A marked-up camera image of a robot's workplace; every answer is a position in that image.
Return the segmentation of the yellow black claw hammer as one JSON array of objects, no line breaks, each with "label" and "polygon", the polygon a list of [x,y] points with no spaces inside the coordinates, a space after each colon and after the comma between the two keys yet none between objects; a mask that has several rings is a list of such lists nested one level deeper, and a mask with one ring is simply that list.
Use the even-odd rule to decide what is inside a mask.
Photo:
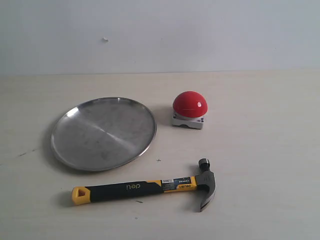
[{"label": "yellow black claw hammer", "polygon": [[195,176],[96,186],[76,186],[71,192],[71,199],[75,205],[84,205],[164,193],[203,191],[205,196],[199,207],[199,211],[202,212],[214,198],[216,180],[215,174],[211,171],[210,161],[207,158],[200,159],[198,166],[200,174]]}]

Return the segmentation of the red dome push button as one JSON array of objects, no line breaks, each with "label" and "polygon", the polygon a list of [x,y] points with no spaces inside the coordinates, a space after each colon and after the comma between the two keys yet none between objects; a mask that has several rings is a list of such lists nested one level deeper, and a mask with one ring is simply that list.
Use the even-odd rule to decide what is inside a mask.
[{"label": "red dome push button", "polygon": [[173,114],[171,124],[176,127],[185,126],[201,130],[204,126],[205,115],[208,112],[206,99],[196,91],[180,93],[172,103]]}]

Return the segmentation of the round stainless steel plate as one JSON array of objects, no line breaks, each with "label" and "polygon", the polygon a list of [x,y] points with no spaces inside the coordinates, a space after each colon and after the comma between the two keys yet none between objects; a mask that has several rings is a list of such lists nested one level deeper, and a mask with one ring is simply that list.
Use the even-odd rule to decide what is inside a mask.
[{"label": "round stainless steel plate", "polygon": [[144,104],[125,97],[101,97],[68,110],[50,136],[54,156],[65,166],[102,172],[143,155],[157,133],[157,123]]}]

